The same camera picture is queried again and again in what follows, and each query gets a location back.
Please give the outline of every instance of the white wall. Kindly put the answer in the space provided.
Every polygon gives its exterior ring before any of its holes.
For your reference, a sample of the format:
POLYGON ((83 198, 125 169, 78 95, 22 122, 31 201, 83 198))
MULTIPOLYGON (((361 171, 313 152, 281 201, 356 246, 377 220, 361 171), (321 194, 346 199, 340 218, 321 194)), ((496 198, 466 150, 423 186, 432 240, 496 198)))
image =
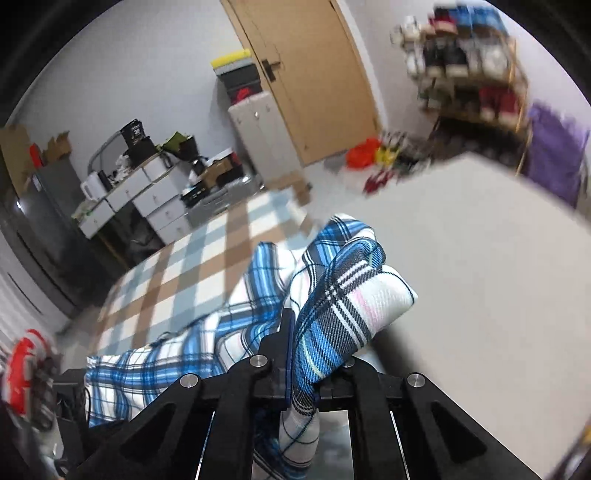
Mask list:
POLYGON ((70 131, 71 161, 139 118, 155 143, 194 134, 204 155, 236 147, 228 96, 209 62, 242 48, 217 0, 124 0, 78 33, 15 115, 41 148, 70 131))
MULTIPOLYGON (((408 78, 404 55, 390 43, 389 33, 406 15, 427 21, 433 0, 342 0, 348 6, 360 38, 365 43, 381 91, 387 126, 427 134, 431 122, 418 111, 417 88, 408 78)), ((486 3, 481 1, 471 4, 486 3)), ((552 55, 527 31, 503 14, 509 33, 517 38, 518 56, 530 80, 530 99, 543 100, 591 127, 591 106, 552 55)), ((591 157, 591 147, 587 146, 591 157)))

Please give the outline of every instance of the desk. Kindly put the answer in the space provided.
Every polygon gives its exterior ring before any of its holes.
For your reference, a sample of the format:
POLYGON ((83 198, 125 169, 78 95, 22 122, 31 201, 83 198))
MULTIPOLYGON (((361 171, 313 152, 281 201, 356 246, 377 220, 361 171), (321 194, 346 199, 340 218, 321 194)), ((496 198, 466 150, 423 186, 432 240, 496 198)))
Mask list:
POLYGON ((80 229, 92 238, 116 212, 133 202, 165 244, 182 238, 190 232, 190 226, 178 195, 187 184, 189 172, 190 166, 184 163, 167 168, 160 155, 150 157, 92 209, 80 229))
POLYGON ((343 207, 418 294, 376 350, 545 478, 591 415, 589 225, 527 179, 459 158, 343 207))

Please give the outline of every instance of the plaid cloth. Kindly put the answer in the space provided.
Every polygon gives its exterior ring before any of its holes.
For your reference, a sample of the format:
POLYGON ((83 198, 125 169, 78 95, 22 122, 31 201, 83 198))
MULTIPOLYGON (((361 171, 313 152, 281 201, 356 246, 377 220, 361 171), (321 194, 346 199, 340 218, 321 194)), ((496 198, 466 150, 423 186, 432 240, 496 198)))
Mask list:
POLYGON ((415 293, 384 261, 373 231, 345 216, 305 250, 258 245, 225 307, 150 346, 89 358, 90 424, 132 418, 185 373, 227 371, 256 353, 289 307, 297 316, 291 407, 281 416, 260 412, 253 478, 302 478, 319 436, 313 385, 414 304, 415 293))
POLYGON ((211 219, 127 272, 99 314, 91 353, 115 355, 177 332, 228 299, 260 242, 309 244, 314 223, 293 193, 265 192, 211 219))

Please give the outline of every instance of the door handle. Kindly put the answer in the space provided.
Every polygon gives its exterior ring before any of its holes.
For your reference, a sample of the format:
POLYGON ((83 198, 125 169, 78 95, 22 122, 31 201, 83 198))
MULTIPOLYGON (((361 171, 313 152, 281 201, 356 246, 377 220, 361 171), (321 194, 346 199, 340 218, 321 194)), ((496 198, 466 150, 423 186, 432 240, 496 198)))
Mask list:
POLYGON ((273 67, 278 67, 279 65, 281 65, 280 61, 269 63, 269 60, 265 59, 261 60, 261 65, 263 69, 265 69, 265 73, 267 74, 267 77, 269 78, 270 82, 274 82, 275 80, 277 80, 277 77, 275 77, 275 72, 273 72, 273 67))

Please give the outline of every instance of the metal screw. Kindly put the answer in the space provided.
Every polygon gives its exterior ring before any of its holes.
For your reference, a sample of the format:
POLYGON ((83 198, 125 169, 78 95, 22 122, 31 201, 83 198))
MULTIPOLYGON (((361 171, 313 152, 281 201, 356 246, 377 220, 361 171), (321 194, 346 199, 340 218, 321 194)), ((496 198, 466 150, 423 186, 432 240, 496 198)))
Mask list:
POLYGON ((181 377, 181 385, 185 388, 193 388, 199 382, 199 377, 194 374, 186 374, 181 377))
POLYGON ((253 355, 250 362, 253 367, 264 367, 267 364, 267 357, 265 355, 253 355))
POLYGON ((421 388, 425 384, 425 377, 421 374, 410 374, 407 378, 408 385, 414 388, 421 388))

